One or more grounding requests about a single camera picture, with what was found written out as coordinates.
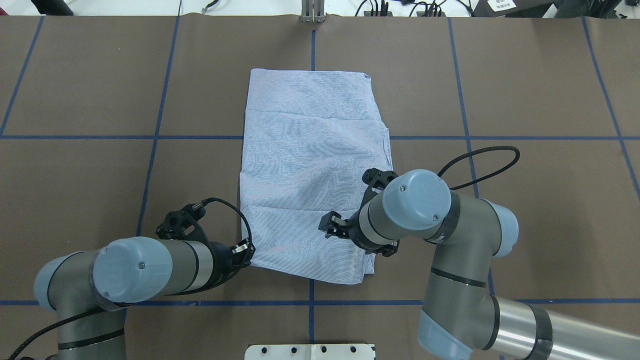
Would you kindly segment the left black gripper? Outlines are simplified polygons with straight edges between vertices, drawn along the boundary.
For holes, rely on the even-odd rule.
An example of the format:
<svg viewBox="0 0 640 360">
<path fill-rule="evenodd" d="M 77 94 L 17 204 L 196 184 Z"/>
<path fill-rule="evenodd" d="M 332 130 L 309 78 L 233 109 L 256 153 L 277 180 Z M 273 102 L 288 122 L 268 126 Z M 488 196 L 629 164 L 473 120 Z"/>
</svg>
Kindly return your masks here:
<svg viewBox="0 0 640 360">
<path fill-rule="evenodd" d="M 220 286 L 251 265 L 256 248 L 252 240 L 243 239 L 233 246 L 211 242 L 210 250 L 214 265 L 210 285 Z"/>
</svg>

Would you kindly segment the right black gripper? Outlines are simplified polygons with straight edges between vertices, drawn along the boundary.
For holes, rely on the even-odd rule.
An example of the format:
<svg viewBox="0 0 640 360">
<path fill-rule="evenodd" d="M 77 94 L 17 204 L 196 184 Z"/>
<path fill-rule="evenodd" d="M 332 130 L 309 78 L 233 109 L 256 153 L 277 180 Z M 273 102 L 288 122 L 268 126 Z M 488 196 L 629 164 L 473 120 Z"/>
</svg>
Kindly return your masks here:
<svg viewBox="0 0 640 360">
<path fill-rule="evenodd" d="M 391 257 L 399 249 L 400 240 L 386 238 L 376 231 L 367 212 L 356 212 L 345 221 L 338 212 L 330 211 L 320 220 L 318 230 L 324 233 L 325 239 L 350 239 L 366 255 Z"/>
</svg>

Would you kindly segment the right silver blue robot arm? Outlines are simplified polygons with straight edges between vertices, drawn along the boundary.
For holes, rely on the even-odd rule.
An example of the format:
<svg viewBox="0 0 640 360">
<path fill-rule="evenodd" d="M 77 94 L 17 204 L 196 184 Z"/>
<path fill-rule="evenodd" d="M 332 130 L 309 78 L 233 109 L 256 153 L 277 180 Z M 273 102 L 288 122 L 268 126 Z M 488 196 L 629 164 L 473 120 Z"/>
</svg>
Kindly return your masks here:
<svg viewBox="0 0 640 360">
<path fill-rule="evenodd" d="M 515 360 L 637 360 L 638 335 L 491 295 L 490 264 L 517 243 L 519 223 L 503 206 L 458 194 L 430 170 L 398 175 L 368 169 L 361 207 L 318 224 L 327 238 L 351 240 L 368 255 L 394 255 L 418 237 L 436 246 L 417 340 L 442 360 L 475 350 Z"/>
</svg>

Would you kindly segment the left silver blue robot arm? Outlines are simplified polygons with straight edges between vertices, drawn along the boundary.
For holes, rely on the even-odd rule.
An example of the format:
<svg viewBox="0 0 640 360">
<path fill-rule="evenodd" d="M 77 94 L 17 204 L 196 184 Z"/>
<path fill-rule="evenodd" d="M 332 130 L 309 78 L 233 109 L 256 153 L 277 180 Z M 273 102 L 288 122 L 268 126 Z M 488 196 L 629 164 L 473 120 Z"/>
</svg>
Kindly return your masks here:
<svg viewBox="0 0 640 360">
<path fill-rule="evenodd" d="M 38 337 L 57 330 L 53 360 L 125 360 L 126 308 L 214 289 L 249 266 L 255 250 L 250 239 L 226 246 L 137 236 L 51 260 L 38 272 L 33 292 L 57 322 L 28 337 L 9 358 L 18 360 Z"/>
</svg>

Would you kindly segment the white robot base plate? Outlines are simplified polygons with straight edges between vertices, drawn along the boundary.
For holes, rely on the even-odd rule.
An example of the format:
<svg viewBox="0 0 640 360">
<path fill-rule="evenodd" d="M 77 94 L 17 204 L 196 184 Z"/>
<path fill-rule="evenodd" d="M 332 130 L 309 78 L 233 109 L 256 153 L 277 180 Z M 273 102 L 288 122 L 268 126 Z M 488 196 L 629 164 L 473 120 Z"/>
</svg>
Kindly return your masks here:
<svg viewBox="0 0 640 360">
<path fill-rule="evenodd" d="M 375 360 L 374 344 L 254 344 L 247 348 L 245 360 Z"/>
</svg>

